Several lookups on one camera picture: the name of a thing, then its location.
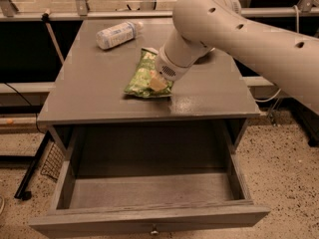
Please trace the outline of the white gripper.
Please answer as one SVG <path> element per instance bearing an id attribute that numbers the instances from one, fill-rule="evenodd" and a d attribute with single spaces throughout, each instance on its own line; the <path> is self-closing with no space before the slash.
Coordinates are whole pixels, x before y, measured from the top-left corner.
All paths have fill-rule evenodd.
<path id="1" fill-rule="evenodd" d="M 149 87 L 155 92 L 164 90 L 167 87 L 167 80 L 178 81 L 188 71 L 188 68 L 179 67 L 171 62 L 164 52 L 164 47 L 159 49 L 155 60 L 155 67 L 161 74 L 161 76 L 151 77 Z"/>

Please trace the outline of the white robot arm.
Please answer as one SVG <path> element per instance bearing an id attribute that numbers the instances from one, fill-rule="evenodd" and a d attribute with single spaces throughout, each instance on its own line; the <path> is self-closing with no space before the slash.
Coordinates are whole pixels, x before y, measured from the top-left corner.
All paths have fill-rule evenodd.
<path id="1" fill-rule="evenodd" d="M 319 113 L 319 39 L 248 20 L 238 0 L 176 0 L 172 22 L 155 60 L 164 78 L 179 80 L 216 48 Z"/>

